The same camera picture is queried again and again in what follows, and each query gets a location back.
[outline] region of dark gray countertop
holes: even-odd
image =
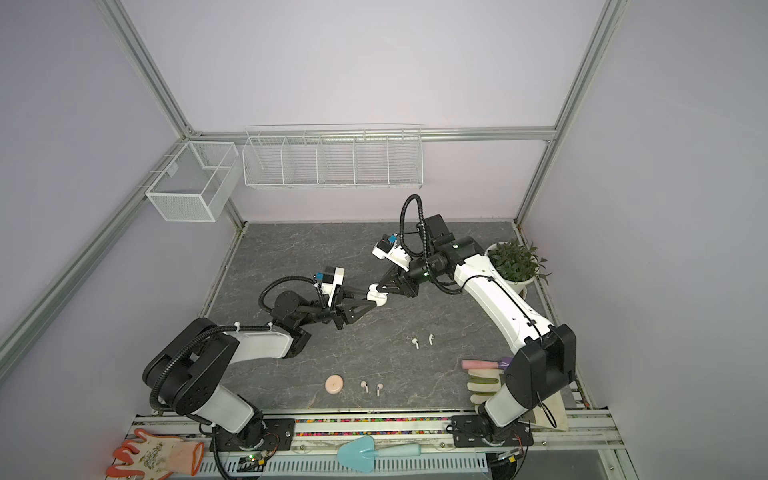
[[[412,230],[413,222],[407,230]],[[449,223],[457,238],[469,235],[487,247],[514,237],[507,222]],[[344,283],[367,289],[391,264],[371,254],[383,233],[395,223],[278,223],[251,224],[216,298],[211,319],[219,324],[240,321],[263,325],[270,320],[257,299],[271,281],[286,275],[312,276],[325,266],[346,269]],[[419,237],[408,235],[420,250]],[[306,298],[308,284],[289,283]],[[266,299],[274,301],[275,289]],[[545,314],[535,289],[527,301]],[[229,367],[222,384],[260,409],[308,408],[471,408],[467,373],[461,359],[498,359],[509,355],[501,333],[468,295],[449,296],[422,284],[417,298],[390,295],[353,325],[336,330],[330,324],[304,327],[312,338],[292,359],[258,359]],[[429,334],[435,336],[429,345]],[[417,350],[411,338],[419,339]],[[326,392],[328,376],[344,378],[338,395]],[[366,380],[371,393],[360,382]],[[376,397],[376,384],[384,384]]]

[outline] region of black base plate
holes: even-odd
[[[520,441],[518,441],[515,433],[522,440],[522,446],[533,445],[533,435],[527,423],[513,422],[511,425],[508,425],[508,428],[511,428],[512,431],[509,432],[509,437],[500,445],[489,445],[480,435],[472,435],[470,433],[482,432],[482,424],[478,415],[454,415],[451,417],[450,426],[454,427],[451,433],[453,434],[453,445],[457,447],[520,446]]]
[[[266,423],[266,431],[264,433],[264,443],[256,447],[256,450],[267,450],[271,452],[275,449],[277,444],[278,450],[290,450],[290,443],[293,441],[293,427],[296,426],[295,419],[264,419]],[[226,430],[219,429],[225,434],[229,433]],[[227,438],[221,436],[216,437],[216,447],[219,452],[242,452],[237,445],[228,442]]]

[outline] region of blue shovel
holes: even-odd
[[[350,443],[341,445],[336,458],[342,466],[358,472],[373,472],[376,457],[417,457],[422,454],[422,446],[418,443],[395,445],[385,449],[373,449],[373,437],[365,435]]]

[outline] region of white wire basket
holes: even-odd
[[[188,141],[147,189],[169,222],[215,222],[243,174],[232,142]]]
[[[418,130],[249,132],[243,147],[245,184],[257,190],[421,187],[423,162]]]

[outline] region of wire basket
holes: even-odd
[[[147,197],[169,222],[215,222],[243,173],[241,161],[232,142],[188,141]]]
[[[418,131],[249,134],[243,147],[245,184],[255,189],[421,187]]]

